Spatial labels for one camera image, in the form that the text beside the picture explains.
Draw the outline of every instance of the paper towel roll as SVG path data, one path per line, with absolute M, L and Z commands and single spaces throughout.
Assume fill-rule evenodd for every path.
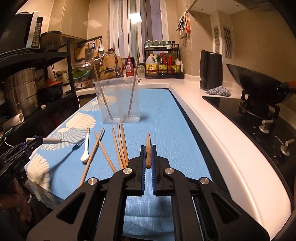
M 2 128 L 4 131 L 9 130 L 13 126 L 17 126 L 18 124 L 21 124 L 24 122 L 24 116 L 22 113 L 19 113 L 18 115 L 10 118 L 8 121 L 4 122 L 2 125 Z

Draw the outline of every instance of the tablecloth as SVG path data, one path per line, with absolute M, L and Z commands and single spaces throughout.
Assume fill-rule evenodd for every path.
M 139 156 L 149 132 L 157 154 L 167 158 L 171 167 L 190 178 L 211 178 L 193 134 L 171 93 L 166 89 L 141 89 L 139 103 L 140 121 L 124 124 L 128 158 Z M 102 145 L 119 170 L 111 125 L 102 123 L 96 98 L 65 120 L 48 137 L 76 142 L 85 137 L 88 126 L 91 128 L 89 152 L 95 142 L 94 131 L 99 133 L 105 126 Z M 63 142 L 43 144 L 33 152 L 26 172 L 36 197 L 46 206 L 55 208 L 78 187 L 85 167 L 80 161 L 83 151 L 84 146 L 77 148 Z M 98 148 L 86 180 L 90 177 L 102 180 L 112 175 Z M 129 237 L 169 241 L 174 240 L 173 230 L 170 197 L 153 195 L 151 169 L 146 169 L 145 194 L 127 198 L 123 233 Z

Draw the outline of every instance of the microwave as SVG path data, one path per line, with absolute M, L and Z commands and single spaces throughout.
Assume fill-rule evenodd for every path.
M 39 12 L 13 15 L 0 38 L 0 58 L 39 49 L 43 17 Z

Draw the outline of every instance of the vent grille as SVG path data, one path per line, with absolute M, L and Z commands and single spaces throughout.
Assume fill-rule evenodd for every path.
M 232 45 L 230 28 L 223 26 L 225 36 L 225 57 L 232 59 Z
M 220 39 L 218 26 L 214 27 L 215 53 L 220 53 Z

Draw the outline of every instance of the chopstick in container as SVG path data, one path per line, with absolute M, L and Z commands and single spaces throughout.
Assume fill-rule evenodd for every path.
M 104 154 L 104 156 L 105 156 L 107 162 L 109 163 L 109 166 L 111 167 L 112 171 L 113 171 L 114 173 L 116 173 L 117 171 L 116 171 L 116 169 L 115 169 L 115 167 L 114 167 L 114 165 L 113 165 L 111 159 L 109 158 L 107 152 L 105 151 L 105 148 L 103 147 L 102 142 L 100 141 L 100 139 L 99 139 L 97 133 L 94 132 L 94 135 L 96 136 L 97 140 L 99 140 L 99 146 L 101 147 L 101 150 L 102 150 L 102 152 L 103 152 L 103 154 Z
M 116 155 L 117 155 L 117 159 L 118 159 L 118 162 L 119 162 L 119 166 L 120 166 L 120 169 L 123 169 L 123 164 L 122 164 L 121 156 L 120 156 L 120 153 L 119 153 L 119 149 L 118 149 L 117 140 L 116 140 L 113 125 L 111 125 L 111 129 L 112 129 L 113 140 L 114 140 L 114 145 L 115 145 L 115 150 L 116 150 Z
M 151 168 L 151 142 L 149 132 L 147 133 L 147 141 L 146 141 L 146 168 Z
M 122 137 L 122 147 L 123 147 L 124 158 L 126 161 L 126 166 L 128 166 L 128 150 L 126 148 L 126 137 L 124 135 L 124 129 L 123 129 L 122 123 L 121 123 L 121 137 Z
M 99 144 L 99 140 L 100 140 L 100 138 L 101 138 L 101 135 L 102 135 L 102 133 L 103 133 L 103 130 L 104 130 L 104 127 L 102 127 L 99 136 L 96 137 L 96 142 L 95 142 L 95 144 L 94 144 L 94 146 L 93 146 L 93 149 L 92 149 L 92 151 L 91 151 L 91 154 L 89 155 L 89 159 L 87 160 L 87 163 L 86 163 L 86 166 L 85 166 L 84 171 L 83 171 L 83 173 L 82 173 L 82 176 L 81 176 L 81 179 L 80 179 L 80 182 L 79 182 L 79 186 L 78 186 L 78 187 L 80 187 L 80 186 L 84 183 L 84 180 L 85 180 L 86 174 L 87 174 L 87 172 L 88 172 L 88 170 L 89 170 L 89 166 L 90 166 L 91 161 L 92 161 L 92 159 L 93 159 L 93 157 L 94 157 L 94 154 L 95 154 L 95 152 L 96 152 L 96 148 L 97 148 L 97 146 L 98 146 L 98 144 Z
M 111 115 L 111 112 L 110 112 L 110 109 L 109 109 L 109 106 L 108 106 L 108 104 L 107 104 L 107 101 L 106 101 L 105 96 L 104 96 L 104 93 L 103 93 L 102 86 L 101 86 L 100 81 L 99 81 L 98 72 L 97 72 L 97 70 L 96 70 L 96 65 L 95 65 L 95 62 L 94 62 L 94 50 L 92 51 L 92 54 L 93 54 L 93 55 L 92 55 L 92 57 L 93 57 L 93 66 L 94 66 L 94 72 L 95 72 L 95 74 L 96 74 L 96 80 L 97 80 L 97 82 L 98 82 L 99 89 L 100 89 L 100 92 L 101 92 L 102 98 L 103 98 L 103 100 L 104 100 L 105 106 L 106 106 L 106 108 L 107 108 L 108 114 L 109 114 L 109 116 L 110 116 L 110 119 L 113 120 L 112 115 Z
M 131 99 L 130 99 L 130 105 L 128 107 L 128 117 L 131 113 L 131 103 L 133 101 L 133 91 L 135 89 L 135 85 L 136 85 L 136 81 L 137 81 L 137 72 L 138 72 L 139 61 L 140 61 L 140 53 L 138 54 L 138 61 L 137 61 L 137 66 L 136 66 L 136 71 L 135 71 L 135 78 L 133 80 L 133 87 L 131 89 Z
M 122 164 L 123 167 L 126 168 L 126 159 L 124 157 L 124 152 L 123 152 L 123 147 L 122 147 L 122 141 L 121 141 L 121 133 L 120 133 L 120 127 L 119 127 L 119 123 L 117 123 L 117 133 L 118 133 L 118 141 L 119 141 L 119 148 L 120 148 L 120 154 L 121 154 L 121 160 L 122 160 Z

